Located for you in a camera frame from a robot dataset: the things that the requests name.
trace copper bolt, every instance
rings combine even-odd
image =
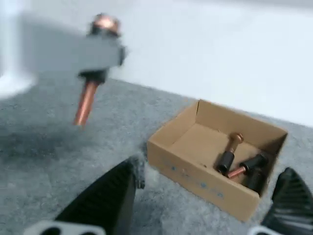
[[[240,167],[240,168],[238,168],[236,170],[233,170],[233,171],[229,172],[227,174],[227,177],[229,179],[232,179],[232,178],[235,178],[237,175],[243,174],[245,172],[246,172],[246,168],[244,166],[242,166],[242,167]]]
[[[232,133],[230,134],[231,141],[228,144],[227,151],[234,153],[239,144],[244,141],[244,137],[240,133]]]
[[[98,82],[95,81],[86,81],[83,92],[81,94],[78,110],[76,113],[75,125],[85,125],[91,111],[93,97],[96,93],[96,90],[99,86]]]

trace cardboard box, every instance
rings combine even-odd
[[[241,133],[245,141],[235,151],[231,170],[260,150],[269,155],[262,197],[288,133],[204,100],[185,109],[149,138],[148,162],[192,193],[247,221],[260,195],[244,186],[245,175],[230,180],[214,169],[233,132]]]

